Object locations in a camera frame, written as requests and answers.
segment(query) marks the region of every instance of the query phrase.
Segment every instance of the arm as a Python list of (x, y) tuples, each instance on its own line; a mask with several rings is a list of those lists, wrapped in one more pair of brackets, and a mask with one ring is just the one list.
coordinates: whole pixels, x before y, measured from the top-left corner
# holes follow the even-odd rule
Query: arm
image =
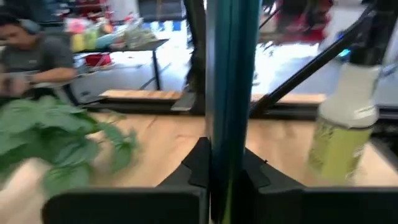
[(74, 68), (54, 68), (46, 72), (41, 72), (32, 77), (34, 83), (59, 83), (72, 80), (76, 76)]
[(59, 83), (74, 79), (76, 70), (73, 66), (73, 53), (69, 45), (59, 39), (48, 38), (45, 40), (43, 48), (53, 69), (34, 75), (32, 81), (34, 83)]

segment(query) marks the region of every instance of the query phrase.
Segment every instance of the black table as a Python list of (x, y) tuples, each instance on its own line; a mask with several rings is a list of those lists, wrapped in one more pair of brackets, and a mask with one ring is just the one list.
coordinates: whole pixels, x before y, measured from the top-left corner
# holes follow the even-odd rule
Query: black table
[(133, 49), (95, 49), (95, 50), (83, 50), (81, 52), (75, 52), (75, 54), (88, 54), (88, 53), (113, 53), (113, 52), (139, 52), (139, 51), (151, 51), (152, 52), (152, 63), (154, 65), (154, 73), (155, 73), (155, 81), (156, 81), (156, 90), (161, 90), (161, 83), (160, 83), (160, 71), (159, 71), (159, 64), (157, 62), (156, 50), (165, 44), (168, 39), (156, 40), (153, 42), (149, 42)]

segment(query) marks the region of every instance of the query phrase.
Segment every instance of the white bottle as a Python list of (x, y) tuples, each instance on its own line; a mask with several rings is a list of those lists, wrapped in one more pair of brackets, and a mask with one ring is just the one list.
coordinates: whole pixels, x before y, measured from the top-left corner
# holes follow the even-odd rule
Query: white bottle
[(355, 171), (379, 116), (373, 100), (379, 70), (344, 64), (336, 92), (320, 105), (308, 164), (322, 177), (340, 182)]

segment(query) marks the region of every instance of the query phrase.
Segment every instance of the spray bottle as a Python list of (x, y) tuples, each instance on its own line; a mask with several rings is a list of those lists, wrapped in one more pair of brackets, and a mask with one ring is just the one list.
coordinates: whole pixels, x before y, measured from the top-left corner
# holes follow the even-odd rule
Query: spray bottle
[(386, 13), (393, 5), (398, 9), (396, 1), (376, 2), (351, 46), (335, 93), (319, 106), (308, 164), (326, 180), (345, 182), (352, 176), (378, 119), (373, 93), (396, 23), (396, 15)]

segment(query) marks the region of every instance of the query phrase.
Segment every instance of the yellow label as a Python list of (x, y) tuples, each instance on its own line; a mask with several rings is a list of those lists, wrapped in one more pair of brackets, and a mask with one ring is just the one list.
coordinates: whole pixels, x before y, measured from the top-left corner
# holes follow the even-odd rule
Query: yellow label
[(345, 180), (355, 171), (371, 132), (371, 127), (349, 129), (319, 118), (308, 163), (326, 179)]

